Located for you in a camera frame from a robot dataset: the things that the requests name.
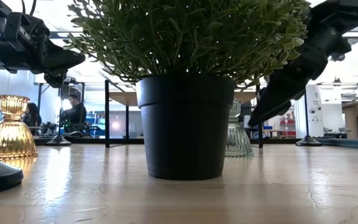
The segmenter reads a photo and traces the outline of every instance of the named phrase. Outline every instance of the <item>green leaves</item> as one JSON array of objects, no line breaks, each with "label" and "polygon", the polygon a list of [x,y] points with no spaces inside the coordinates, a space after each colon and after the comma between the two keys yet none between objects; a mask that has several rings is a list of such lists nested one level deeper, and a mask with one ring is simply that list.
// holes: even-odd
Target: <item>green leaves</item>
[{"label": "green leaves", "polygon": [[150,75],[206,73],[235,83],[282,69],[306,37],[306,0],[75,0],[76,48],[135,83]]}]

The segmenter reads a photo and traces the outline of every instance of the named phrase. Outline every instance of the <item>table surface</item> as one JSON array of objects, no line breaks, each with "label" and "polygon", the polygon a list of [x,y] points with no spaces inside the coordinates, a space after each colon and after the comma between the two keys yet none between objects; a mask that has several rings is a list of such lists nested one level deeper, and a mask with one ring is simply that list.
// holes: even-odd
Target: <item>table surface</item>
[{"label": "table surface", "polygon": [[358,149],[267,145],[198,182],[149,177],[143,145],[38,151],[11,162],[25,178],[0,193],[0,224],[358,224]]}]

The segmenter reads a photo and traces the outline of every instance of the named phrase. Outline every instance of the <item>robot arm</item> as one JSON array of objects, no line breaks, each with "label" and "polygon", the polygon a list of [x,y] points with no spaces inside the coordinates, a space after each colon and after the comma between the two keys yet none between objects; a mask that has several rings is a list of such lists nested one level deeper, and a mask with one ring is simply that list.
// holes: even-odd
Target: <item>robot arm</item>
[{"label": "robot arm", "polygon": [[0,0],[0,69],[44,73],[52,87],[60,87],[67,70],[84,62],[85,56],[63,50],[52,43],[49,35],[43,20],[11,12]]},{"label": "robot arm", "polygon": [[337,57],[351,51],[350,44],[342,35],[358,27],[358,1],[328,0],[309,9],[306,14],[308,34],[298,49],[301,55],[284,69],[271,74],[252,112],[249,126],[287,112],[291,107],[290,100],[299,100],[305,93],[306,84],[322,74],[329,56]]}]

